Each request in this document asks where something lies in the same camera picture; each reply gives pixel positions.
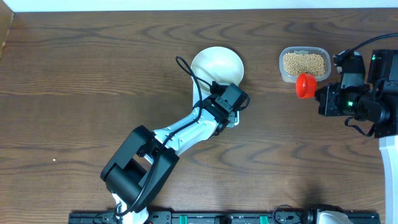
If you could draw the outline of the red plastic measuring scoop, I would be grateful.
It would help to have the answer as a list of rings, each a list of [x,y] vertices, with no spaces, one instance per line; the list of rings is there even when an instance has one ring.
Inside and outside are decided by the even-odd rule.
[[[295,84],[296,95],[298,98],[313,98],[317,90],[317,80],[309,73],[301,73]]]

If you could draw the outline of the clear plastic container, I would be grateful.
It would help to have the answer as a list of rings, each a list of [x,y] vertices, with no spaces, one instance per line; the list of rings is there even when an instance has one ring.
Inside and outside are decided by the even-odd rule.
[[[279,69],[287,83],[296,83],[301,73],[311,74],[320,82],[331,73],[330,56],[319,47],[287,47],[280,53]]]

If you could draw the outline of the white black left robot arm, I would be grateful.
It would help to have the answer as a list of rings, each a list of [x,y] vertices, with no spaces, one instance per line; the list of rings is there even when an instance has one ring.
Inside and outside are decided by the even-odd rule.
[[[153,131],[141,125],[121,144],[100,177],[116,202],[116,223],[145,223],[147,206],[160,192],[180,155],[193,145],[239,121],[249,96],[237,85],[213,83],[210,95],[198,96],[192,112]]]

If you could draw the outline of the white round bowl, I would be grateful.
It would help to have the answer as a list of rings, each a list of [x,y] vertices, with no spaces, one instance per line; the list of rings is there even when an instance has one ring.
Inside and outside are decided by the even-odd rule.
[[[237,53],[226,47],[209,47],[198,53],[191,69],[198,78],[211,85],[234,83],[239,86],[244,76],[244,65]]]

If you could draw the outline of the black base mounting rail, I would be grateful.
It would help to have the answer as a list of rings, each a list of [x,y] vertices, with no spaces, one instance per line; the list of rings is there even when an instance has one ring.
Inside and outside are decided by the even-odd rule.
[[[271,213],[173,213],[169,211],[150,212],[146,223],[150,224],[294,224],[300,218],[294,212]],[[118,223],[112,212],[70,213],[68,224]]]

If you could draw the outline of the white digital kitchen scale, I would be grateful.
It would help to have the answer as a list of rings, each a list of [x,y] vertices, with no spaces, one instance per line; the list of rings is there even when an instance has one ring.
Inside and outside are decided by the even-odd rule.
[[[200,88],[200,91],[201,91],[201,95],[202,95],[202,98],[203,98],[203,99],[205,99],[205,98],[207,98],[208,96],[210,96],[210,93],[208,93],[207,91],[205,91],[203,87]],[[196,86],[195,83],[193,84],[192,93],[193,93],[192,105],[194,106],[195,103],[199,100],[198,88],[197,88],[197,86]]]

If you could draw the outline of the yellow soybeans pile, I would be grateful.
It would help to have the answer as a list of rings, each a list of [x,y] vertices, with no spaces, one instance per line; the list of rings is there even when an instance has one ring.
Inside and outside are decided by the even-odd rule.
[[[326,74],[325,63],[318,54],[287,53],[282,57],[284,70],[292,76],[309,73],[315,77]]]

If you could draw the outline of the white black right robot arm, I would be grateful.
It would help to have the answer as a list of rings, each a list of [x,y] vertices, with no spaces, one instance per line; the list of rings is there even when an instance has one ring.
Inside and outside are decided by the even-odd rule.
[[[397,223],[397,51],[373,50],[369,70],[359,53],[346,50],[333,57],[341,75],[338,83],[315,92],[323,116],[344,116],[350,121],[372,122],[365,135],[379,141],[385,195],[386,223]]]

